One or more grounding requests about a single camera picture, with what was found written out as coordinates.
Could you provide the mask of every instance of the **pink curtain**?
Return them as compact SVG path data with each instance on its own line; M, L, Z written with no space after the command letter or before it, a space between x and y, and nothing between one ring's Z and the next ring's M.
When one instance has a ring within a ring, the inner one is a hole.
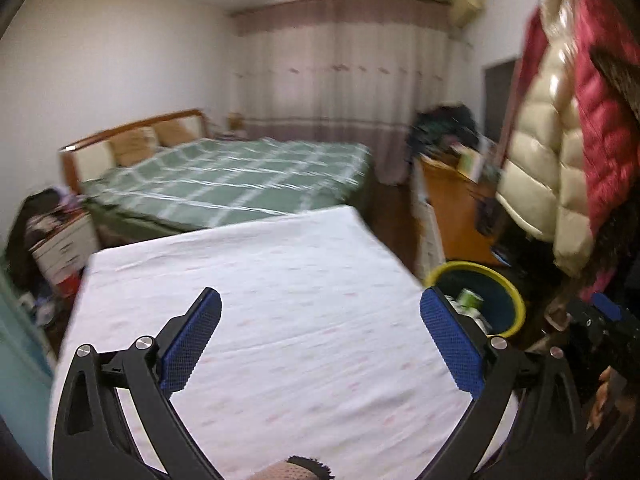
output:
M442 98L448 10L423 0L303 0L237 15L249 136L360 142L381 182L403 181L415 113Z

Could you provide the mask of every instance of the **metal screw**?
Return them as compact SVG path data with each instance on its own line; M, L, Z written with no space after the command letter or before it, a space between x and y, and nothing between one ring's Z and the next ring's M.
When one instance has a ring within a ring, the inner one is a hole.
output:
M76 351L76 355L78 357L84 357L85 355L89 355L91 353L91 347L89 345L82 345L78 347Z
M552 346L551 350L549 350L549 353L551 354L551 357L555 359L562 359L564 357L564 352L557 346Z
M496 350L504 350L507 348L507 341L501 337L492 337L491 346Z
M136 348L138 350L146 350L154 343L154 340L151 339L148 335L141 337L136 341Z

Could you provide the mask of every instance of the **mattress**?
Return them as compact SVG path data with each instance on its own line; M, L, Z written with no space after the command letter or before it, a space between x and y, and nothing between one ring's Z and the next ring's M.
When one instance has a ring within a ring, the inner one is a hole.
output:
M198 139L81 188L94 216L177 233L347 203L370 165L361 144Z
M419 313L422 287L338 206L108 249L92 256L66 333L50 436L75 349L128 348L206 286L222 320L172 404L226 480L291 455L344 480L412 480L470 403ZM161 468L130 397L145 461ZM508 436L512 399L487 455Z
M369 166L362 186L354 189L344 201L345 204L356 208L365 220L370 211L375 181L373 166ZM116 235L119 240L127 242L153 240L194 230L188 226L168 225L167 222L161 220L136 218L130 214L119 212L118 208L101 206L92 200L85 201L82 207L90 213L96 226L105 228L107 234Z

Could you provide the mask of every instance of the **wooden floor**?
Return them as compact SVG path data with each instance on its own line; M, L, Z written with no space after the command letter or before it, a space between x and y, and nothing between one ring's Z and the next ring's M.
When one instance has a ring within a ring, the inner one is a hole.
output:
M367 223L373 234L413 273L418 240L409 186L385 186L377 182Z

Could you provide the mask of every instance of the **white puffer jacket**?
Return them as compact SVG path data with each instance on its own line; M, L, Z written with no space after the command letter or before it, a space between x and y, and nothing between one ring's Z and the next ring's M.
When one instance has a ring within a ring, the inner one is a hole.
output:
M582 131L575 100L574 0L543 0L549 42L518 112L497 199L570 276L591 254Z

